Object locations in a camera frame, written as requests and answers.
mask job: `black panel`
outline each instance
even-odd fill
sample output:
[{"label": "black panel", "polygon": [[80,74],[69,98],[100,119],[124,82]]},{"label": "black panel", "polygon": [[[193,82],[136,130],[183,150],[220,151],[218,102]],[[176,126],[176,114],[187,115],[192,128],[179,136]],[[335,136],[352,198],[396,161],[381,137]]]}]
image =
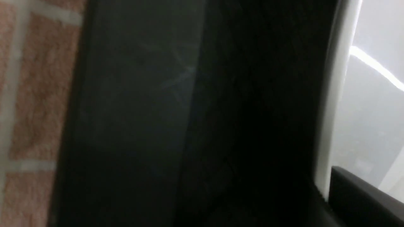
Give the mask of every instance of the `black panel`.
[{"label": "black panel", "polygon": [[404,226],[404,204],[342,169],[331,171],[330,206],[348,226]]},{"label": "black panel", "polygon": [[338,226],[310,179],[336,3],[90,1],[50,225]]}]

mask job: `mortar line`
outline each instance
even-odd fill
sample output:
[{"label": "mortar line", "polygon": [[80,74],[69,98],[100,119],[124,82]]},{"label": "mortar line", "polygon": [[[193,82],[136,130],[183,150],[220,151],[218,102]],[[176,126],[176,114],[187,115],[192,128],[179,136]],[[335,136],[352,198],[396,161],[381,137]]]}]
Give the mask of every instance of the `mortar line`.
[{"label": "mortar line", "polygon": [[6,172],[36,172],[49,171],[56,169],[55,161],[43,160],[9,160],[5,171]]},{"label": "mortar line", "polygon": [[4,201],[4,187],[6,182],[6,168],[8,165],[8,152],[10,150],[15,117],[15,102],[18,90],[18,79],[21,70],[22,50],[29,23],[29,0],[18,0],[16,7],[13,39],[11,41],[5,84],[1,95],[0,115],[0,217]]},{"label": "mortar line", "polygon": [[0,2],[6,2],[17,7],[26,7],[29,5],[30,12],[32,13],[70,25],[81,26],[83,21],[83,16],[80,13],[63,9],[41,0],[0,0]]}]

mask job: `red brick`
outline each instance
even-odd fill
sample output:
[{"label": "red brick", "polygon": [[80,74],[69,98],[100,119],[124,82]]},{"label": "red brick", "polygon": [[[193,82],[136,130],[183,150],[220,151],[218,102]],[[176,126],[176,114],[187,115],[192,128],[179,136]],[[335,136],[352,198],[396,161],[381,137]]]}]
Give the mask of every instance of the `red brick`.
[{"label": "red brick", "polygon": [[8,173],[0,226],[46,226],[53,175],[53,172]]},{"label": "red brick", "polygon": [[31,16],[10,159],[56,158],[79,33],[79,27]]}]

